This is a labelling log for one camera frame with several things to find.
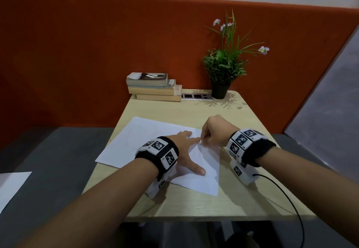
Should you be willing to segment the person's left hand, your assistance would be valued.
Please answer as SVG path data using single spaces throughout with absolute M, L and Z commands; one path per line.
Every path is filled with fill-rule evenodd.
M 179 150 L 177 163 L 182 167 L 184 167 L 184 161 L 186 159 L 191 159 L 189 156 L 190 147 L 200 141 L 200 137 L 191 138 L 191 135 L 192 132 L 186 130 L 183 132 L 178 132 L 176 135 L 166 136 L 177 146 Z

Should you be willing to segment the person's right hand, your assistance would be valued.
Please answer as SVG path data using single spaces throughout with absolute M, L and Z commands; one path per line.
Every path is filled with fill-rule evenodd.
M 239 131 L 240 128 L 231 124 L 219 114 L 210 117 L 214 117 L 214 138 L 212 144 L 205 146 L 225 147 L 231 136 Z

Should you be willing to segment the person's right forearm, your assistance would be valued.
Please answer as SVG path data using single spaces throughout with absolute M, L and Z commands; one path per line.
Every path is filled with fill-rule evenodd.
M 359 247 L 359 184 L 278 147 L 255 161 L 329 227 Z

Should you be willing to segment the person's left forearm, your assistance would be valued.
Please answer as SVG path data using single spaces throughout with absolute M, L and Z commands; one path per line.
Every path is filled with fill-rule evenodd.
M 159 170 L 139 158 L 83 193 L 18 248 L 89 248 L 120 226 Z

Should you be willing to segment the silver table socket panel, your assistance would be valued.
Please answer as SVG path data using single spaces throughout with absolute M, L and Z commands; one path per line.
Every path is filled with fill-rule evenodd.
M 181 100 L 212 101 L 213 98 L 210 94 L 183 93 L 181 95 Z

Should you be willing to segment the slim tan book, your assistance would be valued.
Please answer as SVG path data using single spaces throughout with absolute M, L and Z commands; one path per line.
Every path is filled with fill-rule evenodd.
M 169 95 L 146 95 L 146 94 L 136 94 L 138 100 L 147 100 L 147 101 L 170 101 L 170 102 L 181 102 L 181 95 L 178 96 L 169 96 Z

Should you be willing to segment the green flowering plant black pot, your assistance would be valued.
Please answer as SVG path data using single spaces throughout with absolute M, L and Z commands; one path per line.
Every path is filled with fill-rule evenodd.
M 253 43 L 245 46 L 250 32 L 245 36 L 236 35 L 237 22 L 234 11 L 225 14 L 225 20 L 215 19 L 212 27 L 206 27 L 221 36 L 221 46 L 208 50 L 203 57 L 204 68 L 212 84 L 211 96 L 216 100 L 223 100 L 232 82 L 238 77 L 246 76 L 248 59 L 242 58 L 242 54 L 267 55 L 270 48 L 259 46 L 263 44 Z

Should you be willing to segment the thick tan book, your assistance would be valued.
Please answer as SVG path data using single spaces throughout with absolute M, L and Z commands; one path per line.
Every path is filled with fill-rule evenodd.
M 182 93 L 182 85 L 173 87 L 133 87 L 128 86 L 130 94 L 140 95 L 161 95 L 161 96 L 179 96 Z

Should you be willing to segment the dark-cover book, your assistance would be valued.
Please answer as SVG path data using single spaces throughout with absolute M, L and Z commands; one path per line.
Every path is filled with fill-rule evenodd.
M 128 86 L 165 87 L 168 82 L 167 73 L 132 72 L 126 78 Z

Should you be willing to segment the grey side panel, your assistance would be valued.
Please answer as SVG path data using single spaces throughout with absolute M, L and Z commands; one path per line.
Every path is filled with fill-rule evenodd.
M 284 133 L 359 184 L 359 24 Z

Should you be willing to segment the orange felt partition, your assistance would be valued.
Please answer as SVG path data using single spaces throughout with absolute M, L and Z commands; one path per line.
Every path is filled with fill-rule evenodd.
M 114 127 L 126 76 L 168 73 L 210 89 L 202 65 L 219 36 L 204 26 L 234 11 L 247 76 L 231 86 L 281 133 L 359 24 L 359 8 L 228 0 L 0 0 L 0 149 L 33 126 Z

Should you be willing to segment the small white paper sheet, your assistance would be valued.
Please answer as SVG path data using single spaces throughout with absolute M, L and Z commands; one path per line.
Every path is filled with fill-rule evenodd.
M 0 174 L 0 214 L 32 172 Z

